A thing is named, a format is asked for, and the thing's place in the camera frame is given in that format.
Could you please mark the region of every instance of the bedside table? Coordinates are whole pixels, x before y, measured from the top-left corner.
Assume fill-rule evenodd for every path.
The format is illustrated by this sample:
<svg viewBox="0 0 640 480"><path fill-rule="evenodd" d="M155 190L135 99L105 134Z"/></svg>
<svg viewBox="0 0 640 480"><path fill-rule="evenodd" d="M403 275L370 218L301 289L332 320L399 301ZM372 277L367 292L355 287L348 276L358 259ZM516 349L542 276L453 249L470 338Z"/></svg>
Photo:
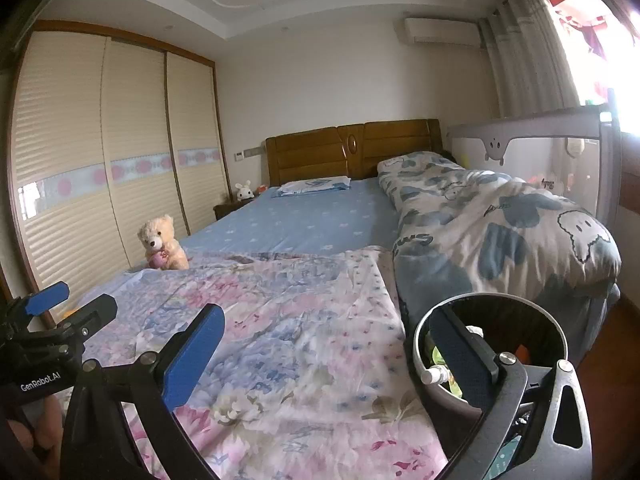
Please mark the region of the bedside table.
<svg viewBox="0 0 640 480"><path fill-rule="evenodd" d="M220 220L221 218L224 218L229 213L232 213L233 211L240 209L242 206L247 205L249 202L252 202L253 200L255 199L247 198L245 200L236 200L234 202L226 202L224 204L218 204L213 206L213 211L216 214L216 220Z"/></svg>

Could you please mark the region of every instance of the floral duvet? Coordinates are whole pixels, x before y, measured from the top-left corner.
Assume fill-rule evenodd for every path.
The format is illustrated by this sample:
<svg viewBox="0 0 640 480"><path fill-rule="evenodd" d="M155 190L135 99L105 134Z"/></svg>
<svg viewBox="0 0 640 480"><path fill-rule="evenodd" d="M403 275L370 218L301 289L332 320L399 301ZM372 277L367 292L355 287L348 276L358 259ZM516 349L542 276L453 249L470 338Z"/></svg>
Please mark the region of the floral duvet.
<svg viewBox="0 0 640 480"><path fill-rule="evenodd" d="M159 350L206 303L225 335L178 420L222 479L434 478L446 464L406 368L391 254L223 256L123 273L117 318L86 344L103 366ZM132 406L148 468L164 471Z"/></svg>

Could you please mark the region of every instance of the bucket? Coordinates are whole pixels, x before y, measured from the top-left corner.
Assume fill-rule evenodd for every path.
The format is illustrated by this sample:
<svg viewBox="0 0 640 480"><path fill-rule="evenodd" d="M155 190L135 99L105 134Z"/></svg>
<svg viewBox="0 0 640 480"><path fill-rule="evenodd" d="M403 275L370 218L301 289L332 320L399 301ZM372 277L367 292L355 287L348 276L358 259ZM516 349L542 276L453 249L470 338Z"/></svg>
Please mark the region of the bucket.
<svg viewBox="0 0 640 480"><path fill-rule="evenodd" d="M428 319L438 307L449 305L466 325L482 328L484 340L497 354L516 353L518 346L529 350L530 364L554 367L559 359L567 359L566 338L558 322L535 303L500 292L472 292L449 298L429 310L415 330L414 365L421 378L432 365L428 355ZM424 384L427 394L439 405L467 418L478 418L481 410L453 395L440 384Z"/></svg>

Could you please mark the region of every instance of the blue bed sheet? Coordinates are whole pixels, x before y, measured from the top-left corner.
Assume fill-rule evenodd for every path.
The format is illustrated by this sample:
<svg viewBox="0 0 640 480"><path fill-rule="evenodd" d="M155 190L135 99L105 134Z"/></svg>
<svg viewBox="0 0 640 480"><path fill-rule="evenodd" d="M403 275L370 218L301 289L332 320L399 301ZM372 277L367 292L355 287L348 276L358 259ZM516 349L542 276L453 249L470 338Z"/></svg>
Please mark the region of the blue bed sheet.
<svg viewBox="0 0 640 480"><path fill-rule="evenodd" d="M180 243L223 253L337 254L369 245L391 248L399 213L376 178L352 180L351 189L256 200Z"/></svg>

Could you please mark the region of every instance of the wooden floor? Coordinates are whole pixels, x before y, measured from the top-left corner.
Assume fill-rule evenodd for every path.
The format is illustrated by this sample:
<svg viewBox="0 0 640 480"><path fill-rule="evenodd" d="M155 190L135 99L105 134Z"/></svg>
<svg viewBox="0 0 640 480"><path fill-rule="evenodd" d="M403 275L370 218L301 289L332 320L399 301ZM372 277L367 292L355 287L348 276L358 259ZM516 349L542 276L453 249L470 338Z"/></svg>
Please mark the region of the wooden floor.
<svg viewBox="0 0 640 480"><path fill-rule="evenodd" d="M640 311L628 300L611 309L578 378L591 427L593 479L622 478L640 459Z"/></svg>

